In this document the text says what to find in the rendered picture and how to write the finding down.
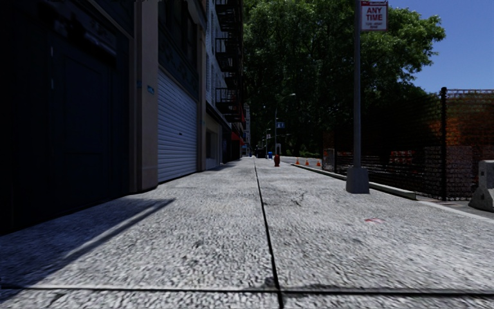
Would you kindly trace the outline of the white brick building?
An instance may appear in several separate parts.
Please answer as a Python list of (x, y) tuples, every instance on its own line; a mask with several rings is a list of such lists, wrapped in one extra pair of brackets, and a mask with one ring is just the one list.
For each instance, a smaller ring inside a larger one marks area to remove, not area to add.
[(242, 156), (242, 0), (206, 0), (206, 168)]

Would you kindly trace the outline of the trees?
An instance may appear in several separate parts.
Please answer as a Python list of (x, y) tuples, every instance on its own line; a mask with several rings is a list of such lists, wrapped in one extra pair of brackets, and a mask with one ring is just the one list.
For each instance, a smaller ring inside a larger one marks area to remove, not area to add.
[[(350, 122), (354, 0), (244, 0), (244, 78), (259, 145), (274, 121), (284, 153), (315, 152), (321, 134)], [(420, 96), (416, 74), (446, 32), (437, 15), (389, 10), (386, 32), (361, 34), (361, 111)]]

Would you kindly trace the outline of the black mesh fence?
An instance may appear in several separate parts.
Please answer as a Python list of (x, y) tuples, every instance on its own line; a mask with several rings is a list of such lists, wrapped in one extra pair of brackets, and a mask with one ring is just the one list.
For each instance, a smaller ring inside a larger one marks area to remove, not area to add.
[(428, 128), (435, 95), (366, 109), (361, 165), (374, 183), (441, 200), (469, 200), (479, 184), (479, 162), (494, 160), (494, 150), (440, 141)]

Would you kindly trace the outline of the dark building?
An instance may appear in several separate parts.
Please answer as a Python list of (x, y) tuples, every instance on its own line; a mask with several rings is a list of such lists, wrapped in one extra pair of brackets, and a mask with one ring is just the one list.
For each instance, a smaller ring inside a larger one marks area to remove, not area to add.
[(0, 0), (0, 235), (205, 168), (206, 0)]

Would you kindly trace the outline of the red brick building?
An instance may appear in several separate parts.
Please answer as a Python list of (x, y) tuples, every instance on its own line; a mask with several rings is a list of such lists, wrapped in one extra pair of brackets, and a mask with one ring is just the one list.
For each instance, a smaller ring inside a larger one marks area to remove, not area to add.
[(447, 146), (494, 150), (494, 89), (447, 89), (434, 96), (428, 128)]

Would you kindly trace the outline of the grey concrete barrier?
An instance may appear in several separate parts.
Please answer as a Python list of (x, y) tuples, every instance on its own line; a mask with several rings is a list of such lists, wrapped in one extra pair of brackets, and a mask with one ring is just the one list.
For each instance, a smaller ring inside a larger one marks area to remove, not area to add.
[(494, 212), (494, 160), (479, 162), (479, 186), (468, 205), (476, 209)]

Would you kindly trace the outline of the sign on a post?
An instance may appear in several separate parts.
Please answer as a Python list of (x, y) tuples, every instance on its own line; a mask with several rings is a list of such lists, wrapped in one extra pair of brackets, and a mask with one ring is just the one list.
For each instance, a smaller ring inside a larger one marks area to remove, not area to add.
[(353, 86), (353, 165), (347, 171), (346, 191), (352, 194), (368, 194), (369, 174), (361, 165), (361, 32), (385, 32), (388, 30), (389, 2), (353, 0), (354, 3), (354, 86)]

